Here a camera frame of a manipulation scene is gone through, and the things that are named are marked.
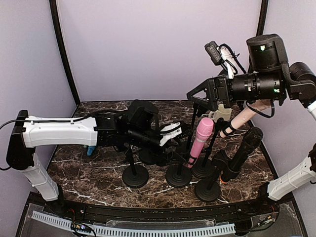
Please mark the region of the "black mic stand blue mic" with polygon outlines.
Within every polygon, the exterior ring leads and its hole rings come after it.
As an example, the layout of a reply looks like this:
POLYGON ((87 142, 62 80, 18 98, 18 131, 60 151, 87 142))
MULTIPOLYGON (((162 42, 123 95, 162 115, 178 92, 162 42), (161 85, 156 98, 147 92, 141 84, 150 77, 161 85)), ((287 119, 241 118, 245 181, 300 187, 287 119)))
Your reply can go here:
POLYGON ((156 156, 148 150, 140 151, 138 157, 146 165, 155 165, 157 163, 156 156))

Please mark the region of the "blue microphone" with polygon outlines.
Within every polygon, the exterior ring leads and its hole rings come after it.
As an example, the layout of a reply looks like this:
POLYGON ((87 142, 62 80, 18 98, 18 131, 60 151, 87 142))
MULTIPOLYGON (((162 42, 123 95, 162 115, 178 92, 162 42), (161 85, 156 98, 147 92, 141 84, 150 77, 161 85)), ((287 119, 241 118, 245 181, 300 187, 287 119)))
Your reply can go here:
POLYGON ((88 146, 87 147, 87 156, 92 156, 92 154, 94 153, 95 151, 95 146, 88 146))

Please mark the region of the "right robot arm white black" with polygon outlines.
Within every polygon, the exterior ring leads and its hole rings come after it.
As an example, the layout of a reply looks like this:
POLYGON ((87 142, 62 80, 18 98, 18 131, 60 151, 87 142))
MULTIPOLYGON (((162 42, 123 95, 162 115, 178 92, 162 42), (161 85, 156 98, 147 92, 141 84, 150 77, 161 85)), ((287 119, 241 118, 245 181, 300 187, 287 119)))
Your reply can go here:
MULTIPOLYGON (((256 114, 272 118, 274 101, 281 106, 289 95, 290 100, 299 100, 316 120, 316 76, 302 62, 289 66, 282 38, 277 34, 255 36, 246 41, 253 73, 234 75, 237 70, 206 79, 187 93, 187 99, 210 111, 218 109, 218 102, 230 108, 236 102, 246 102, 243 109, 220 131, 227 137, 251 120, 256 114), (205 98, 194 95, 204 91, 205 98), (271 115, 262 113, 271 108, 271 115)), ((263 214, 277 201, 316 178, 316 144, 303 161, 287 174, 267 182, 260 187, 259 198, 253 201, 252 210, 263 214)))

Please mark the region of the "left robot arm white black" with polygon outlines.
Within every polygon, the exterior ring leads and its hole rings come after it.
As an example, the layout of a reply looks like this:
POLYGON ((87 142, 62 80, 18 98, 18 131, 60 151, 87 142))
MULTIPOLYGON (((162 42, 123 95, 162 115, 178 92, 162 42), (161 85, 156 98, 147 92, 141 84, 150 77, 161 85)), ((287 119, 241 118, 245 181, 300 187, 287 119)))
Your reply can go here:
POLYGON ((19 170, 43 199, 59 215, 66 215, 70 205, 63 191, 48 175, 36 154, 36 147, 46 145, 86 145, 115 147, 132 159, 131 147, 148 151, 167 164, 166 149, 178 147, 191 136, 192 127, 184 121, 161 125, 158 108, 144 100, 134 100, 122 111, 100 110, 81 118, 40 118, 21 110, 13 120, 6 162, 19 170))

